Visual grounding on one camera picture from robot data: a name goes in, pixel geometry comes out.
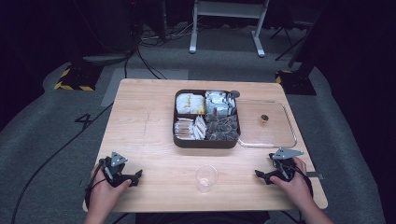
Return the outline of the grey round stand base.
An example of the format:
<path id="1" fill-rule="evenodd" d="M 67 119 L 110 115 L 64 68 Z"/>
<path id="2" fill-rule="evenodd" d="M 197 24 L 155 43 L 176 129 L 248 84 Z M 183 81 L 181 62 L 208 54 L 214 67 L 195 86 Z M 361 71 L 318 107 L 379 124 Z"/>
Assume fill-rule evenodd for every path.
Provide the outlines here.
<path id="1" fill-rule="evenodd" d="M 82 60 L 90 65 L 107 66 L 124 62 L 132 55 L 132 52 L 104 53 L 92 56 L 84 56 Z"/>

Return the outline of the pile of dark grey packets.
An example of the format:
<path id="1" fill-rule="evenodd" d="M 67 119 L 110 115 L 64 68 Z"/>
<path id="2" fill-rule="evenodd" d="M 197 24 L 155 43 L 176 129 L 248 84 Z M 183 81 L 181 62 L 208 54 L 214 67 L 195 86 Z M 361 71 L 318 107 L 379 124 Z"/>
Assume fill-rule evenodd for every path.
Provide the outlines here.
<path id="1" fill-rule="evenodd" d="M 205 117 L 205 137 L 211 141 L 236 141 L 239 138 L 239 124 L 236 115 L 217 117 L 207 115 Z"/>

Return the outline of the black yellow striped stand base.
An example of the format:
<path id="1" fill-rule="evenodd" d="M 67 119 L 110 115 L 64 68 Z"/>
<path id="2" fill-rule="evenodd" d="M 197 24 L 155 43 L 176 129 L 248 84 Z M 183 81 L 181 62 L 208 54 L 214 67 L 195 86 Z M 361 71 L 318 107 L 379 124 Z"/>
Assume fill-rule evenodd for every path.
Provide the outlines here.
<path id="1" fill-rule="evenodd" d="M 54 86 L 55 90 L 95 91 L 103 66 L 76 67 L 69 64 Z"/>

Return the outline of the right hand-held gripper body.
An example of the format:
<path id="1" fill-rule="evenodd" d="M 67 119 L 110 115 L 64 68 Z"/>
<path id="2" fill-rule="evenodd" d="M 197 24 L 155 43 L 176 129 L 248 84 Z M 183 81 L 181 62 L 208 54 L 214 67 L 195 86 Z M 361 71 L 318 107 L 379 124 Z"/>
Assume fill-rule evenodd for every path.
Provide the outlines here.
<path id="1" fill-rule="evenodd" d="M 268 176 L 276 176 L 284 181 L 290 182 L 295 174 L 296 164 L 293 160 L 294 157 L 301 156 L 304 153 L 300 150 L 280 147 L 275 153 L 270 153 L 269 158 L 276 168 Z"/>

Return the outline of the black tripod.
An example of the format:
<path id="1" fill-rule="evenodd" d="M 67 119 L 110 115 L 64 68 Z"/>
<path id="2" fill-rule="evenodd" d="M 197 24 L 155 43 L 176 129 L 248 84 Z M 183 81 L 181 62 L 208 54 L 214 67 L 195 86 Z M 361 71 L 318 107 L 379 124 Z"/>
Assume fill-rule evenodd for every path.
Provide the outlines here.
<path id="1" fill-rule="evenodd" d="M 292 20 L 292 21 L 289 21 L 288 23 L 286 23 L 285 25 L 278 27 L 277 30 L 269 37 L 269 39 L 273 40 L 277 35 L 279 35 L 281 32 L 283 32 L 285 37 L 287 38 L 289 45 L 282 53 L 280 53 L 276 57 L 276 61 L 279 61 L 286 54 L 288 54 L 293 49 L 298 47 L 304 41 L 308 31 L 311 29 L 312 26 L 313 26 L 313 23 L 309 22 L 309 21 Z M 300 31 L 305 31 L 305 34 L 303 36 L 301 36 L 297 41 L 292 41 L 290 38 L 290 31 L 292 31 L 294 29 L 297 29 Z"/>

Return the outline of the clear plastic cup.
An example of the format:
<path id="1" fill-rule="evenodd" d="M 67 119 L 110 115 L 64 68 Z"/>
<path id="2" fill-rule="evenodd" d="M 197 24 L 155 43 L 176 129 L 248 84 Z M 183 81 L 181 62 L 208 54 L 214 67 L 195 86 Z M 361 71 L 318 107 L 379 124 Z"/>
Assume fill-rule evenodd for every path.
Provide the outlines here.
<path id="1" fill-rule="evenodd" d="M 219 174 L 218 170 L 208 164 L 200 165 L 195 173 L 196 187 L 201 193 L 209 192 L 212 187 L 217 183 Z"/>

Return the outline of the person's right hand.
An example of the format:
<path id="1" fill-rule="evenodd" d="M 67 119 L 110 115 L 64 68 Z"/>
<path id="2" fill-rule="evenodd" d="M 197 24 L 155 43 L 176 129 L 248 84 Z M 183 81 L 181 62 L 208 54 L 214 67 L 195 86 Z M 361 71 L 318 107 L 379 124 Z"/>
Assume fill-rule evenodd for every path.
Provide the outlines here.
<path id="1" fill-rule="evenodd" d="M 272 176 L 270 180 L 282 190 L 284 190 L 290 201 L 298 207 L 301 211 L 305 210 L 309 205 L 314 204 L 313 197 L 310 193 L 309 187 L 304 180 L 306 175 L 306 165 L 299 158 L 294 158 L 293 161 L 296 167 L 300 169 L 301 174 L 296 173 L 294 178 L 290 181 L 283 181 L 276 176 Z"/>

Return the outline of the pile of silver packets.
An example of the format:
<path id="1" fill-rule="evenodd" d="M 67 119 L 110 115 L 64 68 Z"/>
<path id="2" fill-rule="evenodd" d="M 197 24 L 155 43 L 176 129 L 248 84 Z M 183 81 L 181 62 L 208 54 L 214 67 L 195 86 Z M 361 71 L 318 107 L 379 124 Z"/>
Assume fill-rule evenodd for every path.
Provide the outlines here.
<path id="1" fill-rule="evenodd" d="M 206 113 L 218 117 L 231 116 L 235 112 L 235 99 L 227 91 L 206 91 L 205 109 Z"/>

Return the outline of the transparent lid with knob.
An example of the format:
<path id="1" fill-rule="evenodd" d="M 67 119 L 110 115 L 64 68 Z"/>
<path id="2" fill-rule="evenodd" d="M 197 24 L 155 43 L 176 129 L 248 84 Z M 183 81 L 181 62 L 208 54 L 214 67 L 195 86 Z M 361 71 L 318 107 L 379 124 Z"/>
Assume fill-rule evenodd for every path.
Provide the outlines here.
<path id="1" fill-rule="evenodd" d="M 286 107 L 278 101 L 237 100 L 243 147 L 295 147 L 297 137 Z"/>

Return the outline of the brown compartment box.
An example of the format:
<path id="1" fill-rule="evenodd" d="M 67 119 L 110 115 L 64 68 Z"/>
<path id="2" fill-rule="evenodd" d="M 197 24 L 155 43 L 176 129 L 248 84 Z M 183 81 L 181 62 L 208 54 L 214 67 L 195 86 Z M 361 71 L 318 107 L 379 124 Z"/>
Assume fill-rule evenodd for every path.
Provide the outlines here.
<path id="1" fill-rule="evenodd" d="M 181 93 L 193 93 L 205 97 L 206 91 L 218 90 L 180 90 L 175 95 L 174 117 L 173 117 L 173 138 L 174 143 L 178 147 L 184 148 L 232 148 L 236 145 L 236 141 L 211 141 L 205 137 L 207 115 L 204 114 L 178 114 L 176 108 L 176 98 Z M 236 115 L 238 124 L 239 118 L 237 107 L 235 107 L 234 115 Z"/>

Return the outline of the person's dark clothing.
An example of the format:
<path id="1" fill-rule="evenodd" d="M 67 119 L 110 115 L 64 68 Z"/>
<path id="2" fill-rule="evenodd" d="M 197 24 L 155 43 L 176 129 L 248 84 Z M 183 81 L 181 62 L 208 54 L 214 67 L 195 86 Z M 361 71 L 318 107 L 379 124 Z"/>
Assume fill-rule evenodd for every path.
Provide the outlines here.
<path id="1" fill-rule="evenodd" d="M 265 211 L 136 213 L 135 224 L 270 224 Z"/>

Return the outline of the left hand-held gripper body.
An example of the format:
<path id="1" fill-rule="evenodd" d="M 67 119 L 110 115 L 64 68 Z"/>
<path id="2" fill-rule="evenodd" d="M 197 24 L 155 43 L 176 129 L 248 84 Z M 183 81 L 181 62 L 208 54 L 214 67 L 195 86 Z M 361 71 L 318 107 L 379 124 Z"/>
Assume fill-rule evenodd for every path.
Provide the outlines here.
<path id="1" fill-rule="evenodd" d="M 130 180 L 130 187 L 134 185 L 133 175 L 124 175 L 122 170 L 125 166 L 127 159 L 121 154 L 113 151 L 110 157 L 105 157 L 100 160 L 100 164 L 103 166 L 103 172 L 106 181 L 113 187 L 116 188 L 122 184 L 125 180 Z"/>

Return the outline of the white desk frame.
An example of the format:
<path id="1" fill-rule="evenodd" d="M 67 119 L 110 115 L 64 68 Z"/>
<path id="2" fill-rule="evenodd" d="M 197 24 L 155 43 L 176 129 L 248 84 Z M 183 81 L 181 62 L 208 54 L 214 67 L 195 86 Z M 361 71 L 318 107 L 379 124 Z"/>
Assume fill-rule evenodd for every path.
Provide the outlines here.
<path id="1" fill-rule="evenodd" d="M 256 29 L 251 32 L 257 54 L 263 58 L 265 51 L 260 41 L 260 33 L 266 16 L 270 0 L 263 0 L 259 4 L 249 3 L 230 3 L 230 2 L 213 2 L 207 0 L 194 0 L 192 10 L 192 32 L 189 52 L 194 54 L 197 51 L 198 36 L 198 17 L 215 16 L 242 19 L 257 19 Z"/>

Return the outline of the pile of white packets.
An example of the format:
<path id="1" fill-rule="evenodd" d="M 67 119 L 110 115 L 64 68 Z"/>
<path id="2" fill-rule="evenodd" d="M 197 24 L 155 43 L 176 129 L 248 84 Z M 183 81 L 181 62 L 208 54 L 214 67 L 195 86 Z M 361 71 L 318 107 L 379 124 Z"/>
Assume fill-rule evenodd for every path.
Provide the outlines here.
<path id="1" fill-rule="evenodd" d="M 205 97 L 193 93 L 181 93 L 176 98 L 178 114 L 204 114 Z"/>

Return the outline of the black stand with yellow base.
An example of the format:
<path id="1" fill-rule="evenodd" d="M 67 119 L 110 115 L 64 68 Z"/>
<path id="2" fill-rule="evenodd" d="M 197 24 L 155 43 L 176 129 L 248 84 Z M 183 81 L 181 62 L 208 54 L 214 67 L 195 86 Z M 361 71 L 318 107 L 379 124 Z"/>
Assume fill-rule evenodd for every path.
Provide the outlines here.
<path id="1" fill-rule="evenodd" d="M 276 58 L 278 61 L 291 49 L 298 47 L 288 63 L 288 67 L 292 67 L 292 65 L 297 61 L 304 42 L 311 28 L 318 19 L 320 11 L 307 7 L 289 7 L 288 12 L 290 14 L 290 24 L 293 28 L 303 27 L 306 29 L 306 34 L 302 38 L 292 44 L 286 51 Z M 309 79 L 309 75 L 313 68 L 313 63 L 305 62 L 301 63 L 300 67 L 295 71 L 278 70 L 275 73 L 276 82 L 281 85 L 286 94 L 316 95 L 316 91 Z"/>

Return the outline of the person's left hand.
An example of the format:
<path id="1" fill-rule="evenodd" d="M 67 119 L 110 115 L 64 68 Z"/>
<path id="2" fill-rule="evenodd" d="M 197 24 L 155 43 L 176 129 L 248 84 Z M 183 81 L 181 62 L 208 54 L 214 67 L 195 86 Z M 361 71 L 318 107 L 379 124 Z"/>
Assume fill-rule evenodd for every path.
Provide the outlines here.
<path id="1" fill-rule="evenodd" d="M 95 173 L 98 167 L 99 165 L 96 164 L 92 169 L 92 175 L 94 175 L 94 187 L 90 197 L 88 214 L 107 217 L 118 203 L 118 199 L 122 193 L 129 188 L 131 181 L 125 180 L 118 187 L 113 188 L 106 181 L 102 171 L 98 171 L 97 174 Z"/>

